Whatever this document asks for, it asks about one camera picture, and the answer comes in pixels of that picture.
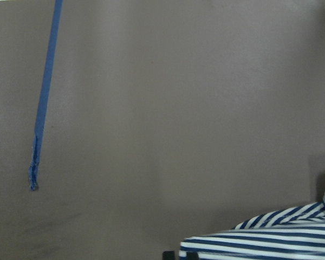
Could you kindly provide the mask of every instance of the person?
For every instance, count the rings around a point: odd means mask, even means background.
[[[231,230],[186,238],[179,258],[197,252],[200,260],[325,260],[323,201],[253,217]]]

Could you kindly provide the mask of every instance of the blue painter's tape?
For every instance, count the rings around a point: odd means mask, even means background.
[[[51,25],[50,36],[49,36],[48,50],[47,50],[47,57],[44,66],[40,100],[38,102],[38,108],[37,108],[35,130],[34,130],[35,135],[34,135],[34,140],[32,142],[32,158],[29,167],[30,190],[32,191],[38,189],[38,185],[37,185],[38,165],[40,163],[43,129],[44,129],[44,122],[46,119],[48,95],[49,95],[50,82],[51,82],[52,72],[53,72],[54,54],[55,54],[56,40],[58,36],[58,28],[59,28],[59,20],[60,20],[62,3],[63,0],[55,0],[54,13],[53,13],[52,25]]]

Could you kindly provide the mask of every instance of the scuff mark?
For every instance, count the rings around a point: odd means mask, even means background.
[[[48,231],[53,230],[61,225],[67,224],[68,222],[74,220],[75,218],[78,218],[81,215],[82,215],[82,213],[76,213],[76,214],[70,215],[66,218],[59,219],[59,220],[41,221],[38,224],[25,229],[22,232],[22,235],[36,235],[36,234],[48,232]]]
[[[205,0],[205,1],[210,8],[215,8],[213,0]]]
[[[37,248],[32,248],[30,259],[46,259],[54,256],[62,248],[58,245],[40,245]]]

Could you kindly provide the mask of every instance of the blue and white striped shirt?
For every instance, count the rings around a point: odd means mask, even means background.
[[[262,214],[232,230],[187,238],[180,245],[180,260],[186,252],[197,252],[201,260],[323,260],[325,197],[320,203]]]

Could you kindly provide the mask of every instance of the blue stripe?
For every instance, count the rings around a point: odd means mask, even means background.
[[[254,227],[254,226],[255,226],[255,225],[260,221],[260,219],[263,218],[263,216],[265,216],[265,214],[262,214],[262,215],[260,215],[259,217],[257,217],[257,218],[255,219],[255,221],[254,221],[253,223],[251,223],[251,225],[249,226],[249,228]]]
[[[302,207],[296,207],[296,208],[294,208],[294,209],[291,210],[289,213],[287,213],[288,215],[284,215],[284,216],[278,218],[276,221],[274,221],[273,224],[272,224],[272,226],[279,224],[282,220],[286,219],[287,217],[292,217],[292,215],[293,215],[294,213],[296,213],[296,211],[300,210],[301,208],[302,208]]]
[[[38,189],[38,185],[37,185],[38,165],[40,163],[43,129],[44,129],[44,122],[46,119],[49,88],[50,88],[50,82],[51,82],[52,71],[53,71],[54,54],[56,48],[56,40],[57,40],[57,34],[59,28],[62,2],[63,0],[55,0],[53,20],[52,20],[49,43],[48,43],[48,51],[47,51],[47,57],[46,57],[44,73],[43,73],[40,100],[38,102],[38,108],[37,108],[34,140],[32,143],[32,159],[28,171],[30,190],[32,191]]]
[[[309,207],[308,209],[306,209],[305,211],[303,211],[300,215],[292,217],[289,221],[297,220],[297,219],[300,218],[301,216],[308,214],[310,211],[312,211],[312,210],[315,209],[316,207],[319,207],[321,204],[322,204],[322,203],[320,203],[320,202],[312,204],[311,207]],[[318,215],[318,214],[321,213],[321,212],[322,212],[322,209],[316,211],[314,214],[312,214],[312,215],[309,216],[308,218],[311,218],[312,216],[316,216],[316,215]]]
[[[296,250],[296,249],[280,249],[280,248],[267,248],[265,246],[253,246],[253,245],[239,245],[236,244],[236,246],[232,245],[231,243],[224,243],[223,246],[229,246],[233,249],[249,249],[249,250],[257,250],[261,252],[266,252],[266,253],[272,253],[272,256],[274,253],[281,253],[281,254],[302,254],[302,255],[313,255],[317,253],[319,255],[320,251],[314,251],[313,249],[311,250]],[[180,249],[182,251],[187,251],[187,252],[213,252],[216,254],[223,254],[227,253],[229,255],[231,254],[236,254],[235,252],[232,251],[226,251],[226,250],[216,250],[216,249],[203,249],[203,248],[188,248],[181,246]]]
[[[269,213],[270,216],[260,225],[260,227],[264,227],[267,225],[268,222],[270,222],[271,218],[273,218],[275,215],[278,215],[279,213],[282,213],[284,210],[278,210],[272,213]]]
[[[325,222],[325,216],[322,216],[322,217],[314,217],[314,218],[303,218],[303,219],[298,219],[298,220],[292,220],[290,222],[285,222],[285,223],[278,224],[277,226],[281,226],[281,225],[296,225],[296,224],[308,224],[307,222],[318,222],[318,223],[322,223],[322,222]]]
[[[243,229],[243,228],[245,228],[245,226],[247,225],[247,223],[248,223],[249,221],[250,221],[250,219],[249,219],[249,220],[246,220],[245,222],[243,222],[242,225],[239,227],[239,229]]]
[[[289,229],[305,229],[305,230],[323,230],[325,231],[325,226],[285,226],[285,230]]]
[[[214,252],[212,250],[208,250],[208,249],[202,249],[200,251],[198,250],[194,250],[194,249],[188,249],[188,250],[183,250],[183,251],[187,251],[187,252],[202,252],[202,253],[210,253],[210,256],[214,255]],[[303,256],[325,256],[324,252],[309,252],[309,253],[301,253],[301,258],[296,258],[296,256],[298,256],[299,254],[295,254],[293,259],[303,259]],[[287,258],[287,257],[277,257],[277,256],[259,256],[259,255],[252,255],[252,254],[243,254],[243,253],[234,253],[234,252],[222,252],[222,253],[217,253],[217,256],[219,256],[219,260],[223,259],[222,256],[232,256],[232,257],[238,257],[238,259],[244,259],[244,258],[249,258],[249,259],[255,259],[255,260],[289,260],[291,258]],[[180,260],[184,260],[186,259],[186,257],[179,257]]]
[[[313,233],[302,233],[302,232],[250,232],[249,234],[258,234],[258,235],[276,235],[276,236],[282,236],[282,237],[312,237],[312,238],[320,238],[320,239],[325,239],[325,235],[321,234],[313,234]],[[226,238],[230,235],[216,235],[216,236],[211,236],[211,237],[219,237],[219,238]]]
[[[238,239],[239,241],[243,241],[243,243],[245,243],[246,241],[255,241],[255,242],[268,242],[268,243],[276,243],[276,244],[283,244],[283,245],[304,245],[304,246],[325,248],[325,243],[286,240],[284,239],[284,237],[282,237],[282,239],[277,239],[277,238],[265,238],[265,237],[226,236],[223,237],[222,239],[223,241],[188,239],[185,242],[198,243],[198,244],[210,244],[210,245],[225,245],[225,243],[231,243],[231,242],[226,242],[226,239]]]

